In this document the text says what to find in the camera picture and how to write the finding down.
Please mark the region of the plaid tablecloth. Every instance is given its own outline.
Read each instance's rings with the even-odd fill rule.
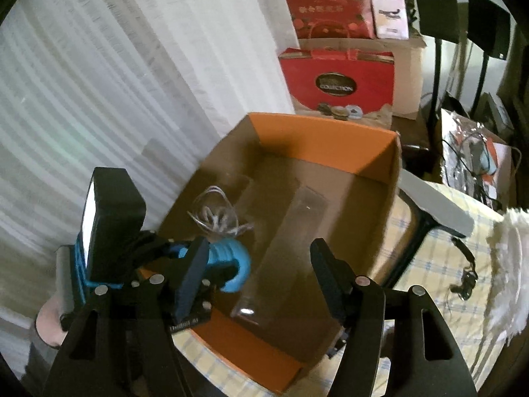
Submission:
[[[443,314],[479,389],[492,369],[504,339],[485,336],[483,333],[491,281],[490,248],[487,238],[494,222],[502,217],[480,202],[443,185],[431,184],[458,206],[466,210],[475,221],[474,232],[466,244],[475,256],[479,280],[468,301],[462,301],[449,290],[451,284],[460,284],[463,268],[467,265],[464,256],[453,246],[450,236],[443,231],[430,232],[412,264],[395,289],[408,290],[412,285],[424,286]],[[384,246],[369,276],[381,281],[386,270],[395,260],[393,251],[406,238],[406,229],[412,221],[411,211],[404,201],[397,198],[386,230]],[[176,347],[228,397],[272,396],[273,394],[234,370],[195,338],[192,332],[183,331],[173,336]],[[285,396],[323,397],[329,391],[341,353],[332,359],[326,357],[308,377],[293,386]],[[390,361],[380,361],[373,396],[385,393]]]

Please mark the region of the silver screw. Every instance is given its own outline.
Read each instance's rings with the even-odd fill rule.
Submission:
[[[158,285],[162,283],[164,279],[165,277],[163,277],[163,275],[152,275],[149,279],[149,282],[153,285]]]
[[[356,282],[357,285],[360,285],[360,286],[368,286],[371,283],[369,278],[366,276],[357,276],[354,281]]]
[[[418,295],[419,297],[427,293],[427,291],[420,285],[414,285],[412,291],[415,295]]]
[[[106,285],[100,285],[98,286],[94,292],[97,294],[97,295],[103,295],[103,294],[106,294],[108,291],[108,287]]]

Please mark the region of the white curtain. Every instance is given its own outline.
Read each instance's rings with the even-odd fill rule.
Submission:
[[[96,166],[125,167],[155,228],[247,112],[292,112],[285,0],[18,0],[0,26],[0,350],[54,291]]]

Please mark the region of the white package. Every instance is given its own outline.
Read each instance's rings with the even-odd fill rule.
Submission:
[[[378,38],[408,40],[408,18],[404,0],[371,0]]]

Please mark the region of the white feather duster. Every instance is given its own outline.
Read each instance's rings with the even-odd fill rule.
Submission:
[[[529,315],[529,214],[509,209],[490,239],[493,281],[486,332],[521,333]]]

